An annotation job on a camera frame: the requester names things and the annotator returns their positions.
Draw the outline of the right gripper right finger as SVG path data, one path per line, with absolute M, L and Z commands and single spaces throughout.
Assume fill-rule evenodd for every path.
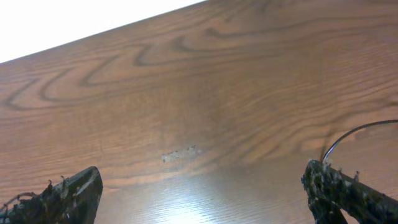
M 397 200 L 329 165 L 310 160 L 301 181 L 315 223 L 397 223 Z

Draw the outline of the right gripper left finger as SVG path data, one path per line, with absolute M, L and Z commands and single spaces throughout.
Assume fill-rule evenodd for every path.
M 103 192 L 97 167 L 91 166 L 48 186 L 39 194 L 24 192 L 1 204 L 4 224 L 94 224 Z

